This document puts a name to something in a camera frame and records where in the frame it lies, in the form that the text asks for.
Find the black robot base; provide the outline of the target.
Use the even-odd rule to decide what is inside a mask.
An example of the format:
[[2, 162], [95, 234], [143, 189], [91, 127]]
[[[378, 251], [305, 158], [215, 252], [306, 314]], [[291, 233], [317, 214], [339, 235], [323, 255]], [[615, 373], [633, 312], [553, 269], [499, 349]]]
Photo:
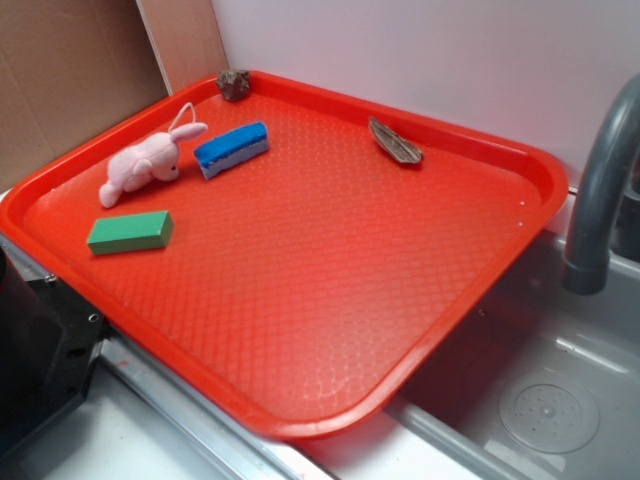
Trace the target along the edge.
[[1, 254], [1, 459], [86, 399], [104, 315], [56, 278], [26, 280]]

